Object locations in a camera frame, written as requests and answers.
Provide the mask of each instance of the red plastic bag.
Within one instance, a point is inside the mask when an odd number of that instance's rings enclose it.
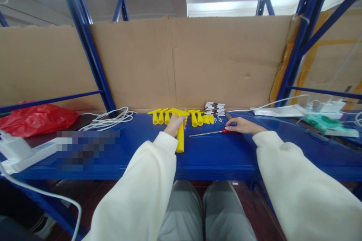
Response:
[[[14,110],[0,118],[0,129],[18,137],[47,134],[70,127],[79,117],[73,110],[52,104],[37,105]]]

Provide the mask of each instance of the yellow plastic tube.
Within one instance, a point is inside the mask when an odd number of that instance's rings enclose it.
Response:
[[[192,123],[192,127],[197,127],[197,118],[196,118],[196,113],[199,110],[189,110],[190,114],[191,114],[191,123]]]
[[[202,120],[204,121],[205,124],[210,124],[210,118],[208,115],[202,116]]]
[[[153,123],[154,125],[158,124],[157,113],[160,112],[161,110],[162,110],[162,108],[147,113],[147,114],[153,114],[153,116],[152,116],[152,123]]]
[[[168,108],[165,108],[165,109],[162,109],[159,113],[159,115],[158,115],[158,124],[163,124],[163,113],[166,111],[166,110],[168,110]]]
[[[199,112],[197,112],[197,125],[198,126],[202,126],[204,124],[204,120],[202,119],[202,114],[203,113],[204,112],[200,111],[200,110],[199,110]]]
[[[190,113],[184,110],[180,110],[177,108],[172,108],[172,111],[177,114],[179,117],[181,116],[189,116]],[[182,123],[177,131],[177,140],[178,145],[176,148],[177,153],[183,153],[185,151],[185,134],[184,134],[184,124]]]
[[[170,122],[170,112],[172,111],[172,109],[169,109],[167,111],[165,111],[165,124],[168,125]]]

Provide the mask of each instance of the blue shelf surface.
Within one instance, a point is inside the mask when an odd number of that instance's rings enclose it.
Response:
[[[276,131],[282,140],[298,145],[305,156],[321,170],[339,181],[362,181],[362,153],[310,130],[296,125],[284,118],[254,116],[252,113],[231,113],[233,117],[242,116],[268,130]],[[227,122],[215,125],[191,126],[188,120],[185,131],[185,152],[176,154],[177,167],[175,179],[182,180],[262,180],[256,159],[256,145],[251,135],[214,134],[189,138],[188,135],[218,131]],[[57,152],[36,165],[14,176],[18,179],[119,179],[134,152],[145,141],[153,141],[165,125],[153,125],[152,115],[137,114],[130,123],[122,124],[113,130],[120,130],[115,144],[104,145],[99,158],[91,159],[90,165],[70,166],[64,170],[60,166],[62,157],[75,158],[79,153]]]

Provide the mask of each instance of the screwdriver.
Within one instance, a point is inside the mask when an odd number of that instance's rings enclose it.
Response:
[[[238,132],[236,132],[236,131],[229,131],[229,130],[226,130],[226,129],[222,129],[221,131],[210,132],[210,133],[203,133],[203,134],[196,134],[196,135],[192,135],[192,136],[189,136],[189,137],[204,136],[204,135],[207,135],[207,134],[216,134],[216,133],[227,134],[227,133],[238,133]]]

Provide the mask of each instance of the floor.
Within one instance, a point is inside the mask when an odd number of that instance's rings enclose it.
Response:
[[[191,181],[202,198],[211,181]],[[49,182],[50,189],[78,201],[83,207],[81,223],[90,229],[92,215],[100,200],[111,190],[116,181],[91,181],[91,180],[62,180]],[[264,200],[260,190],[250,191],[243,181],[231,182],[239,196],[244,211],[255,231],[259,241],[273,240],[286,241],[278,220]],[[77,209],[70,207],[76,215]],[[58,224],[55,225],[47,241],[69,241],[71,237]]]

